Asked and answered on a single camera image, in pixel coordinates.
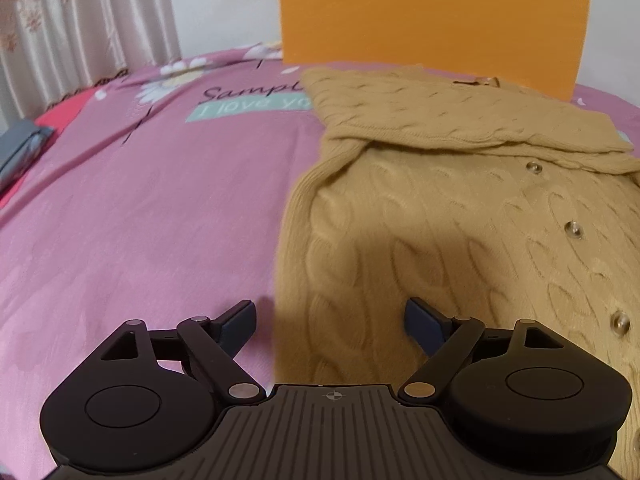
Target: bed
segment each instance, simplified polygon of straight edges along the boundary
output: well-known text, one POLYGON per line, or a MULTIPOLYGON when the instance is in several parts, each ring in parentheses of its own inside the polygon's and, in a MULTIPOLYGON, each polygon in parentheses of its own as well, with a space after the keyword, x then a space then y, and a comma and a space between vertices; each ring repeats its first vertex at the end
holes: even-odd
MULTIPOLYGON (((54 466, 45 398, 126 319, 171 328, 254 300, 237 361, 270 389, 280 222, 323 130, 302 70, 260 44, 115 80, 2 201, 0 462, 18 480, 54 466)), ((640 155, 640 109, 583 86, 572 102, 640 155)))

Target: gray folded cloth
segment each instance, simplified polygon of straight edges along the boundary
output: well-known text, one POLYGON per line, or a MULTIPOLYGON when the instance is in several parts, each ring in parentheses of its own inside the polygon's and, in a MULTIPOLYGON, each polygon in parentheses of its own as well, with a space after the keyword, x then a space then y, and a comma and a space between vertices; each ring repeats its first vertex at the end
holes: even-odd
POLYGON ((23 119, 0 134, 0 193, 38 158, 53 131, 23 119))

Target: curtain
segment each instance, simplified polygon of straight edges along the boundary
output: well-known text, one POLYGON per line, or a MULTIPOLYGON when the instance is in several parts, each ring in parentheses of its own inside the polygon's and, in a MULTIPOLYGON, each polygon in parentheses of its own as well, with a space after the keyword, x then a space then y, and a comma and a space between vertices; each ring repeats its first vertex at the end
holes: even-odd
POLYGON ((6 122, 33 118, 100 81, 179 57, 170 0, 0 0, 6 122))

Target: cable knit pattern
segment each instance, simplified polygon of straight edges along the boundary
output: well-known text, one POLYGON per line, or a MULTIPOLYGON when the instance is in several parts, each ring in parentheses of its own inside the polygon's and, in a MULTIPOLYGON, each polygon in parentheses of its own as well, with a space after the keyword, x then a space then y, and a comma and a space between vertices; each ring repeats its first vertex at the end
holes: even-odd
POLYGON ((609 324, 640 320, 640 160, 610 119, 415 70, 303 83, 327 130, 284 217, 276 380, 397 388, 424 361, 402 328, 410 296, 488 326, 534 318, 632 383, 611 464, 636 480, 638 330, 609 324))

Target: orange panel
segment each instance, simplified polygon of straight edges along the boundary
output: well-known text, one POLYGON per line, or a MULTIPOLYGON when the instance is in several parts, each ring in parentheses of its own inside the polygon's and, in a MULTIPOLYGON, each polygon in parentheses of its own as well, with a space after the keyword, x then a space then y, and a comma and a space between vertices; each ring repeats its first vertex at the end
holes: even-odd
POLYGON ((589 0, 280 0, 285 61, 420 63, 568 100, 589 0))

